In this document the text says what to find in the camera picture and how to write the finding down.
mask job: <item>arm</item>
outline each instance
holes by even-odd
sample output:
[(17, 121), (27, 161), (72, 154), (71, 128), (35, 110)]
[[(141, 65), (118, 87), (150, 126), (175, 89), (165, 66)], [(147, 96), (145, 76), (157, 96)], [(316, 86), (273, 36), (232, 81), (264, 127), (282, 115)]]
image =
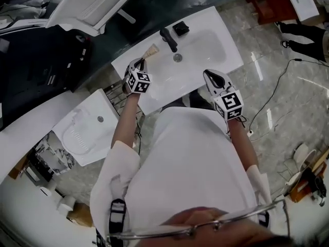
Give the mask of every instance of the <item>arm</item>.
[(245, 129), (242, 126), (242, 123), (235, 119), (229, 120), (228, 128), (231, 133), (232, 143), (245, 171), (247, 171), (252, 165), (256, 165), (258, 167), (256, 152)]
[(115, 129), (111, 148), (116, 141), (121, 141), (129, 147), (133, 147), (136, 130), (136, 112), (140, 94), (133, 93), (127, 98), (119, 122)]

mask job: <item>person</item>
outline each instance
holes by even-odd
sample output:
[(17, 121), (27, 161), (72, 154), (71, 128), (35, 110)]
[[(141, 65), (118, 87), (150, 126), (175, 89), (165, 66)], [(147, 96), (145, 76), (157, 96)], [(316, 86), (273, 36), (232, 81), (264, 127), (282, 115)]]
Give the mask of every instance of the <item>person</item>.
[[(190, 107), (182, 99), (163, 107), (149, 156), (139, 168), (140, 157), (132, 148), (139, 98), (136, 93), (127, 97), (112, 148), (91, 192), (90, 212), (102, 238), (106, 239), (111, 229), (115, 199), (126, 204), (124, 232), (164, 223), (195, 224), (223, 211), (232, 213), (271, 203), (268, 180), (259, 172), (257, 155), (242, 123), (233, 119), (226, 125), (198, 91), (189, 95)], [(228, 224), (216, 236), (211, 235), (212, 228), (200, 228), (194, 239), (179, 241), (182, 245), (175, 245), (169, 237), (146, 239), (139, 246), (161, 246), (157, 240), (162, 240), (163, 246), (194, 246), (191, 241), (195, 246), (207, 245), (205, 242), (209, 246), (254, 244), (275, 237), (265, 228), (272, 225), (269, 217), (273, 215)]]
[(302, 24), (285, 24), (276, 22), (282, 33), (303, 36), (311, 39), (313, 43), (301, 44), (293, 40), (281, 41), (281, 46), (291, 48), (293, 51), (307, 55), (316, 60), (329, 63), (328, 41), (329, 33), (316, 26), (306, 26)]

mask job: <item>sink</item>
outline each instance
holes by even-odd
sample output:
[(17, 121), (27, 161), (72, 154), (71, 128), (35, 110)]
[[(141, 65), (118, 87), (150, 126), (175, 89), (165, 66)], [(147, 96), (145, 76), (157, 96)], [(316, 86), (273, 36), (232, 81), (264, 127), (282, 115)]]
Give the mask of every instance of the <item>sink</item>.
[[(178, 38), (172, 26), (184, 21), (190, 32)], [(148, 73), (153, 82), (142, 94), (139, 106), (148, 115), (179, 97), (205, 84), (203, 71), (207, 68), (229, 73), (243, 65), (236, 45), (214, 7), (192, 14), (167, 27), (177, 42), (177, 52), (170, 50), (159, 32), (151, 35), (112, 62), (121, 78), (131, 60), (141, 57), (155, 44), (159, 52), (147, 58)], [(174, 61), (180, 54), (182, 60)]]
[[(195, 76), (192, 73), (194, 70), (203, 71), (205, 66), (219, 65), (226, 58), (222, 44), (211, 30), (186, 35), (186, 39), (178, 45), (177, 49), (176, 53), (155, 54), (147, 59), (149, 73), (153, 75), (149, 94), (155, 99), (160, 99), (167, 89), (188, 86), (186, 83), (190, 83), (189, 79), (194, 79), (191, 78)], [(173, 58), (175, 54), (180, 54), (182, 61), (175, 62)], [(171, 68), (165, 72), (159, 69), (168, 64), (171, 64)]]

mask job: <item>drain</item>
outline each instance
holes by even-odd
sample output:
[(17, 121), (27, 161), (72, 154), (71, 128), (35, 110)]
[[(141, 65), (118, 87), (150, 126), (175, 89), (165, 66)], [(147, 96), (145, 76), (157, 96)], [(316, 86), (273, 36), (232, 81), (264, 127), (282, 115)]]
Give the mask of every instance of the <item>drain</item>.
[(175, 54), (174, 55), (174, 61), (175, 62), (181, 62), (183, 60), (183, 56), (181, 54)]

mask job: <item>sleeve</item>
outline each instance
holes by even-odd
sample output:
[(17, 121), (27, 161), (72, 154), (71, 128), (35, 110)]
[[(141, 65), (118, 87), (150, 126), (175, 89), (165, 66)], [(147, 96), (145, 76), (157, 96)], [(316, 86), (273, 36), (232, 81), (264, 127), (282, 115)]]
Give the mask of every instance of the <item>sleeve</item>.
[[(258, 167), (256, 165), (252, 165), (247, 170), (247, 176), (255, 192), (257, 204), (266, 205), (272, 203), (267, 174), (261, 174)], [(277, 211), (277, 208), (267, 211), (269, 215), (267, 228), (271, 231), (277, 223)]]
[(112, 200), (123, 199), (131, 179), (139, 168), (139, 155), (116, 141), (109, 151), (98, 180), (90, 194), (90, 212), (94, 225), (106, 239)]
[(257, 203), (271, 203), (272, 199), (267, 174), (261, 174), (258, 167), (256, 165), (252, 165), (247, 170), (247, 176), (250, 180), (253, 191), (256, 194)]

